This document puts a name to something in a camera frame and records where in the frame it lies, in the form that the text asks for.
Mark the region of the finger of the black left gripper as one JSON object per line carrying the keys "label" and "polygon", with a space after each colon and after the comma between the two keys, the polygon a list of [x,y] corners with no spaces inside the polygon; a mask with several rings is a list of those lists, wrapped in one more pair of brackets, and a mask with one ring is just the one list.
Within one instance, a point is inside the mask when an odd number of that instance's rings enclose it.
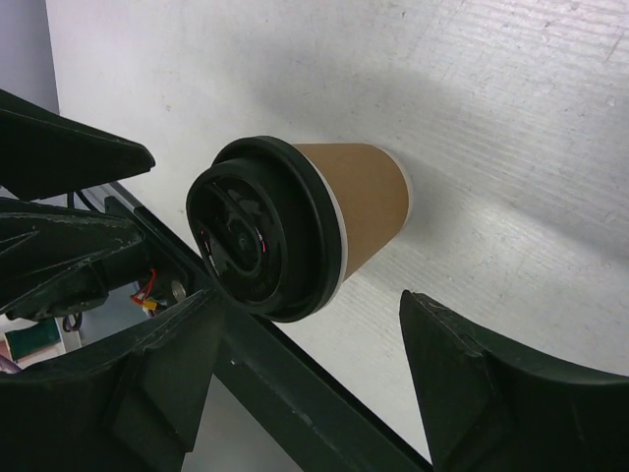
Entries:
{"label": "finger of the black left gripper", "polygon": [[110,291],[145,276],[144,237],[131,220],[1,200],[1,313],[7,318],[89,311]]}
{"label": "finger of the black left gripper", "polygon": [[100,186],[146,173],[154,165],[139,143],[1,91],[1,186],[21,200]]}

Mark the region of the brown paper coffee cup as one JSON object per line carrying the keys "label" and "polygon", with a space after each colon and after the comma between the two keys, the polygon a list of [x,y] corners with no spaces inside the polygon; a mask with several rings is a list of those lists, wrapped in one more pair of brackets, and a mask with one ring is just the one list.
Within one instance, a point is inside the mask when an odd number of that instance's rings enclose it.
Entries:
{"label": "brown paper coffee cup", "polygon": [[396,237],[412,212],[412,185],[400,162],[368,144],[297,144],[331,199],[341,246],[332,295]]}

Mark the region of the black plastic cup lid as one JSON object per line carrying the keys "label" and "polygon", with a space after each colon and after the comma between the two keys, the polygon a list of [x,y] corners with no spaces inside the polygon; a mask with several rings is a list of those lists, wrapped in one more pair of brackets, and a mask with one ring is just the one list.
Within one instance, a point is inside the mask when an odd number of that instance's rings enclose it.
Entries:
{"label": "black plastic cup lid", "polygon": [[280,139],[224,147],[188,191],[204,266],[234,307],[278,323],[321,310],[340,287],[348,243],[322,172]]}

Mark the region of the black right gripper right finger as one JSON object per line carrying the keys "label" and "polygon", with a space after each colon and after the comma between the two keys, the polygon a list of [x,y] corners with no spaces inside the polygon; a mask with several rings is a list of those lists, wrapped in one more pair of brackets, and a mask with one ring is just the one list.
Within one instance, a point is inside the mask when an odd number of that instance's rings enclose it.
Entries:
{"label": "black right gripper right finger", "polygon": [[436,471],[625,471],[628,379],[403,292],[404,347]]}

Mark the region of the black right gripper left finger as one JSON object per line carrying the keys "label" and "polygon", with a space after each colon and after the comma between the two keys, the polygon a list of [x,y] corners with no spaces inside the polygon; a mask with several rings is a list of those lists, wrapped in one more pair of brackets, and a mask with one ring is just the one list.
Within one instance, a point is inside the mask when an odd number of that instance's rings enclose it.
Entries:
{"label": "black right gripper left finger", "polygon": [[202,290],[152,319],[1,376],[4,471],[179,471],[223,328]]}

